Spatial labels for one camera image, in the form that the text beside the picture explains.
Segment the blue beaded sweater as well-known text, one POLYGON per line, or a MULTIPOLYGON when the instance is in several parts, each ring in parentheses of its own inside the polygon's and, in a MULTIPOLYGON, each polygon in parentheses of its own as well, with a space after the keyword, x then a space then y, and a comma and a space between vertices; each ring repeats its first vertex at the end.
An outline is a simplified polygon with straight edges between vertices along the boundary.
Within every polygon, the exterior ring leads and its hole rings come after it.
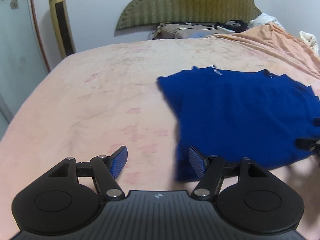
POLYGON ((178 181, 198 180, 191 147, 227 162, 249 157, 273 169, 310 155, 296 148, 296 139, 319 137, 319 98, 287 75, 210 66, 161 76, 157 83, 178 120, 178 181))

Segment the black clothing on pillow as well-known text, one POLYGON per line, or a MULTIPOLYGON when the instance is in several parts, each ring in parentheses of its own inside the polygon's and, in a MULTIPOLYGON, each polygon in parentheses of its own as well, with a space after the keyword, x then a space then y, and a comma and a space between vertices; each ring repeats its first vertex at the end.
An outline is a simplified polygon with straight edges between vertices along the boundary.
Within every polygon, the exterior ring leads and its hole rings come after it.
POLYGON ((235 33, 241 33, 248 29, 248 24, 242 20, 229 20, 226 23, 217 22, 214 24, 215 28, 221 27, 224 29, 228 29, 235 33))

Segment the cream fluffy cloth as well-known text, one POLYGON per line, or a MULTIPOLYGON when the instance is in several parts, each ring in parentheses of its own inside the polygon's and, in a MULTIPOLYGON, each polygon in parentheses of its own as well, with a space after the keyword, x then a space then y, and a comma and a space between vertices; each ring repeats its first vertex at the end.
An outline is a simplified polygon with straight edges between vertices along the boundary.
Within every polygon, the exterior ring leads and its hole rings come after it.
POLYGON ((316 37, 313 34, 300 31, 299 37, 305 44, 311 47, 311 49, 317 56, 319 55, 319 45, 316 37))

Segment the glass wardrobe door with flowers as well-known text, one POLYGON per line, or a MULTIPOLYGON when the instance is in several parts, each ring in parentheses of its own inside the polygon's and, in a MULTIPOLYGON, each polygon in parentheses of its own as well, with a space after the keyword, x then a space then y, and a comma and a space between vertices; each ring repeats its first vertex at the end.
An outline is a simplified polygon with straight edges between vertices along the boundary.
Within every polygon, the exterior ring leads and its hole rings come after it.
POLYGON ((34 32, 30 0, 1 0, 1 135, 47 76, 34 32))

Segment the white crumpled blanket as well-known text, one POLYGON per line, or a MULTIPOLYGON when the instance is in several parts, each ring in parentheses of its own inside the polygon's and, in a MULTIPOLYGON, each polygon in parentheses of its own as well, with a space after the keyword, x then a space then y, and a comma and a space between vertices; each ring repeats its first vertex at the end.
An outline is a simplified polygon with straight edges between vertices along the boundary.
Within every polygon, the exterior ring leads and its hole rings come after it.
POLYGON ((274 16, 270 16, 266 13, 261 13, 257 18, 251 20, 248 24, 248 27, 254 28, 260 25, 266 25, 267 23, 273 23, 281 28, 284 28, 274 16))

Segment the brown striped pillow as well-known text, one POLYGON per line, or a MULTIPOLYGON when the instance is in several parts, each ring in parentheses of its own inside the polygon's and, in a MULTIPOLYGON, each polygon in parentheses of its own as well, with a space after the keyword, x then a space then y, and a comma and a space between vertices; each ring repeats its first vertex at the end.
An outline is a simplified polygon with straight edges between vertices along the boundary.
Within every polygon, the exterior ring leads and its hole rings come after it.
POLYGON ((153 39, 204 38, 216 34, 232 34, 233 30, 215 27, 214 23, 162 23, 153 34, 153 39))

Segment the olive padded headboard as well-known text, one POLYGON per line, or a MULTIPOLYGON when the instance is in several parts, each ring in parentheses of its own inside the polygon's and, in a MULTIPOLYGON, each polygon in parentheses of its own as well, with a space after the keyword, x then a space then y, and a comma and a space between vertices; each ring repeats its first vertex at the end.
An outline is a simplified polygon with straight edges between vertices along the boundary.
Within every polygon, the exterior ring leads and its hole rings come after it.
POLYGON ((116 30, 164 22, 249 23, 260 13, 254 0, 132 0, 121 13, 116 30))

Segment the gold tower fan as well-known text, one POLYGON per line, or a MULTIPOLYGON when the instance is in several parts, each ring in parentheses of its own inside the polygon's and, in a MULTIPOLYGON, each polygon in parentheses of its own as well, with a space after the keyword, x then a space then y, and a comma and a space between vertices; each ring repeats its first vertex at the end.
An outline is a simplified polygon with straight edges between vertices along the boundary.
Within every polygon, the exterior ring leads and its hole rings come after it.
POLYGON ((49 0, 50 16, 62 59, 75 54, 66 0, 49 0))

